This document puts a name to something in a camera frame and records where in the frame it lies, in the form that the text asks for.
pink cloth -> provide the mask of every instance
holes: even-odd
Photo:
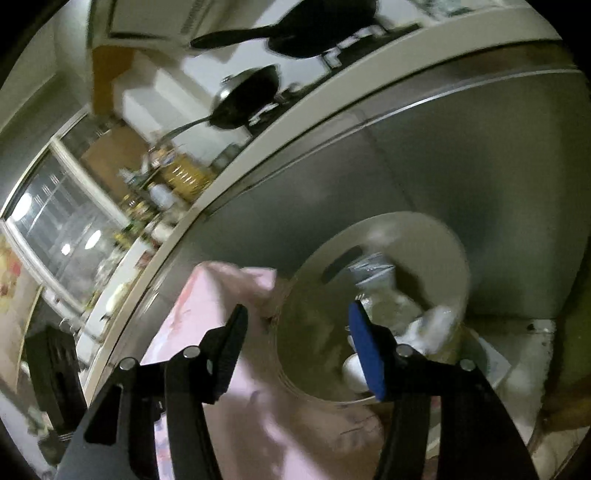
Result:
[[[224,325],[237,303],[248,308],[245,343],[228,392],[204,405],[222,476],[228,480],[367,480],[383,444],[379,419],[366,407],[328,409],[288,392],[270,365],[269,323],[276,273],[221,262],[198,265],[142,363],[169,360]],[[165,420],[155,439],[161,478],[172,478]]]

window frame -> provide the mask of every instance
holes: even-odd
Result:
[[[82,314],[86,308],[74,295],[72,295],[58,279],[50,272],[37,254],[28,244],[27,240],[18,230],[15,222],[10,218],[15,204],[20,199],[28,186],[28,181],[36,172],[37,167],[47,153],[50,153],[59,162],[65,174],[78,186],[85,195],[109,218],[121,228],[129,224],[129,218],[119,206],[109,197],[100,185],[90,176],[86,169],[78,162],[77,158],[67,149],[61,139],[84,117],[90,113],[89,107],[79,110],[63,127],[61,127],[47,142],[39,153],[29,163],[24,173],[18,179],[4,206],[0,210],[0,231],[5,235],[8,243],[15,251],[29,273],[42,286],[53,290],[60,298],[68,303],[74,310]]]

window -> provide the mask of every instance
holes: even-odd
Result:
[[[78,115],[73,127],[63,129],[77,155],[102,132],[91,127]],[[30,270],[80,312],[94,292],[100,263],[115,248],[113,234],[128,223],[59,134],[31,164],[2,218]]]

black frying pan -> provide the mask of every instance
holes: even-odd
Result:
[[[164,143],[195,125],[209,122],[222,130],[246,126],[250,117],[273,102],[279,90],[279,72],[275,65],[248,69],[225,78],[222,88],[213,99],[211,115],[182,125],[164,134],[148,151],[158,150]]]
[[[199,50],[267,38],[267,47],[298,59],[316,57],[358,30],[376,23],[377,0],[303,0],[279,22],[245,30],[223,30],[195,38]]]

bottle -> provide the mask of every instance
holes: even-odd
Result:
[[[171,209],[176,203],[176,195],[166,185],[150,183],[148,191],[152,201],[163,212]]]
[[[132,190],[138,190],[141,187],[142,179],[140,176],[136,175],[128,168],[120,168],[118,175]]]

